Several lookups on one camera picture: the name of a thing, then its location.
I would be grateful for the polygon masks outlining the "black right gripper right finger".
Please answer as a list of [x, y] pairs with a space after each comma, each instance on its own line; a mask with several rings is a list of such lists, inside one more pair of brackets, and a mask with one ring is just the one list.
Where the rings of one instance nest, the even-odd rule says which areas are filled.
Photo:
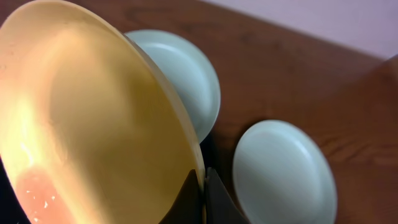
[[207, 169], [205, 179], [206, 223], [249, 224], [235, 206], [217, 171]]

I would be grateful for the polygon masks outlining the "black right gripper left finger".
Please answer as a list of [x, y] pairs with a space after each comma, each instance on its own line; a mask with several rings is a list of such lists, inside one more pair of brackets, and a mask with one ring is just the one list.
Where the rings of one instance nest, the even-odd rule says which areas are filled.
[[191, 170], [172, 207], [159, 224], [202, 224], [203, 195], [197, 173]]

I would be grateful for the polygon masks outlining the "yellow plate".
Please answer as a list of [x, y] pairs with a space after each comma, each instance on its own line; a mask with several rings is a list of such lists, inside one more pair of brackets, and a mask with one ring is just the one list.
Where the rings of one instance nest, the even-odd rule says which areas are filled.
[[165, 75], [100, 16], [32, 1], [1, 26], [1, 159], [32, 223], [158, 223], [205, 166]]

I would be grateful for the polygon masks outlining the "pale green plate red streak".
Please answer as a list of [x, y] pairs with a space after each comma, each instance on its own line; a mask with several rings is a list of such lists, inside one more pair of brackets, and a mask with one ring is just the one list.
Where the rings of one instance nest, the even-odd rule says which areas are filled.
[[193, 43], [164, 30], [125, 33], [160, 68], [181, 98], [199, 142], [212, 130], [221, 107], [217, 73], [207, 56]]

